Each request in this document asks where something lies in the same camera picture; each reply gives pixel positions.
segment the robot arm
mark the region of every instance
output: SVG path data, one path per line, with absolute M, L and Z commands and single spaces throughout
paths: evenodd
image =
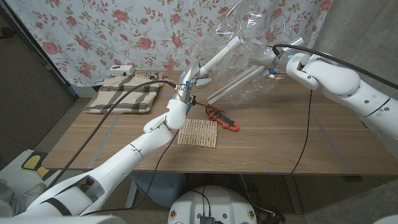
M 195 96 L 190 94 L 192 85 L 205 77 L 212 66 L 242 42 L 242 38 L 236 36 L 206 65 L 201 67 L 198 62 L 192 63 L 179 78 L 175 94 L 167 105 L 169 112 L 149 121 L 144 126 L 143 135 L 122 148 L 99 167 L 64 180 L 48 189 L 29 205 L 26 212 L 18 217 L 79 216 L 99 210 L 116 186 L 147 155 L 172 139 L 173 136 L 169 130 L 179 130 L 183 127 L 187 111 L 195 100 Z M 200 87 L 204 87 L 209 82 L 201 81 L 200 83 Z M 88 189 L 79 188 L 78 183 L 85 180 L 90 180 L 94 184 Z
M 322 86 L 327 98 L 398 139 L 398 101 L 362 81 L 354 70 L 303 53 L 284 53 L 273 58 L 272 64 L 311 90 Z

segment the red clamp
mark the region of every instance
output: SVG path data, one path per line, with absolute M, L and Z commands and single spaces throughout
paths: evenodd
M 206 107 L 206 113 L 209 116 L 209 119 L 213 121 L 217 121 L 220 123 L 223 128 L 226 128 L 231 131 L 238 131 L 239 126 L 235 123 L 235 121 L 230 120 L 227 118 L 225 115 L 223 115 L 223 110 L 220 110 L 218 108 L 214 108 L 211 106 Z

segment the pink rose pattern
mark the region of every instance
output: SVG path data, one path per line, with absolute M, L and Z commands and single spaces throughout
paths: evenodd
M 201 55 L 194 59 L 196 55 L 187 47 L 197 38 L 212 34 L 219 19 L 235 3 L 161 0 L 137 1 L 132 7 L 129 1 L 116 2 L 45 0 L 9 4 L 70 83 L 93 86 L 102 84 L 112 65 L 182 70 L 194 60 L 205 61 Z M 331 4 L 332 0 L 271 0 L 258 1 L 251 10 L 262 14 L 265 24 L 270 24 L 260 37 L 266 42 L 288 42 L 301 35 L 314 43 Z M 239 19 L 256 20 L 251 13 Z

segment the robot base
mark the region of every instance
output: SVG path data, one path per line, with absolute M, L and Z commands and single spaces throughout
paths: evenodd
M 202 222 L 224 224 L 257 223 L 253 207 L 240 194 L 225 187 L 215 185 L 206 186 L 204 195 L 210 203 L 211 214 L 209 215 L 209 204 L 206 198 L 202 198 L 203 187 L 194 190 L 200 194 L 189 191 L 174 202 L 170 209 L 168 224 L 199 224 Z M 203 200 L 205 203 L 205 219 L 202 217 Z

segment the checkered towel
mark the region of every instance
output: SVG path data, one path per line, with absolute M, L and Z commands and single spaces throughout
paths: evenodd
M 164 72 L 148 72 L 133 74 L 132 76 L 109 77 L 99 89 L 97 99 L 84 112 L 94 114 L 105 114 L 109 108 L 131 88 L 149 82 L 151 80 L 162 80 Z M 142 86 L 128 94 L 113 110 L 112 114 L 123 113 L 145 113 L 150 111 L 152 102 L 157 94 L 157 89 L 164 83 L 154 83 Z

